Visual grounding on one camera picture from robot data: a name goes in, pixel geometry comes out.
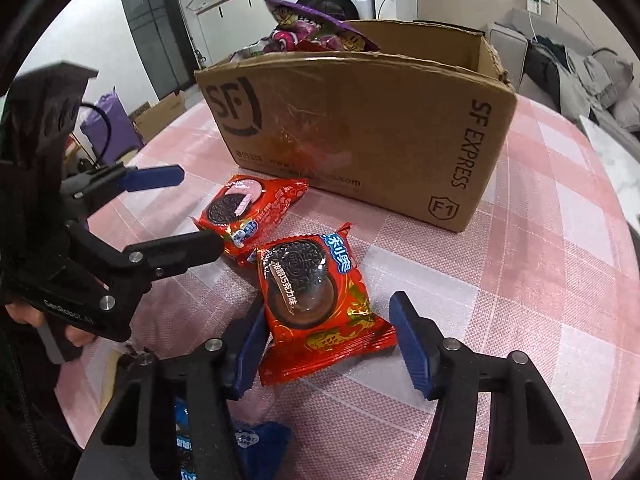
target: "table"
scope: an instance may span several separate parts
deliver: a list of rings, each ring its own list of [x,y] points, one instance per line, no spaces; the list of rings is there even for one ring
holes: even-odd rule
[[[186,177],[177,188],[123,194],[90,219],[92,231],[118,249],[193,231],[190,215],[238,171],[204,102],[132,162],[181,164]],[[310,189],[274,237],[327,233],[345,221],[354,223],[350,243],[377,313],[387,317],[389,297],[405,290],[422,316],[474,351],[525,351],[593,479],[610,478],[640,387],[640,276],[616,195],[576,128],[518,98],[494,174],[463,233]],[[163,358],[185,354],[219,335],[254,293],[223,262],[157,282],[132,320],[132,342]],[[60,373],[56,393],[81,445],[99,417],[112,347],[97,341]],[[230,402],[236,418],[291,427],[279,477],[312,480],[412,478],[434,407],[413,389],[397,349],[277,388],[256,381]],[[471,479],[482,475],[488,415],[488,394],[481,394]]]

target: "washing machine door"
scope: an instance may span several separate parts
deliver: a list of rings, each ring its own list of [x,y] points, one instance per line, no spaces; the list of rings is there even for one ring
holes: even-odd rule
[[[298,0],[300,5],[324,12],[336,20],[359,20],[358,9],[351,0]]]

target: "round table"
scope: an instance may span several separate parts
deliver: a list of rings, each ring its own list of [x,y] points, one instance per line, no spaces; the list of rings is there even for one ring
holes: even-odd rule
[[[197,216],[239,170],[204,102],[153,139],[132,164],[180,164],[184,183],[123,194],[90,219],[125,245],[194,230]],[[525,351],[564,411],[594,480],[620,460],[640,385],[640,276],[625,219],[588,140],[526,98],[468,228],[454,234],[310,189],[274,238],[324,234],[352,222],[350,243],[373,309],[404,290],[421,316],[472,350]],[[161,358],[190,352],[249,306],[255,289],[225,262],[156,282],[132,320],[132,343]],[[56,393],[84,446],[100,415],[113,344],[99,340],[65,364]],[[293,430],[279,478],[411,479],[435,402],[414,390],[402,357],[351,358],[276,388],[256,381],[235,418]],[[481,478],[489,398],[479,396],[469,478]]]

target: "cardboard box on floor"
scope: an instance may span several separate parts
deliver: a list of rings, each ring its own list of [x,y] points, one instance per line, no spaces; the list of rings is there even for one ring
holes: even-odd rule
[[[169,94],[156,106],[145,103],[134,110],[129,117],[133,120],[145,142],[149,142],[169,124],[187,111],[184,105],[184,92]]]
[[[229,151],[244,168],[464,230],[516,107],[495,50],[443,25],[353,25],[382,52],[287,52],[196,72]]]

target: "dark glass door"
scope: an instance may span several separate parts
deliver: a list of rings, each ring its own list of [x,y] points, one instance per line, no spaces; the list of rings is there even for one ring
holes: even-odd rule
[[[198,69],[177,0],[122,0],[131,35],[158,98],[195,84]]]

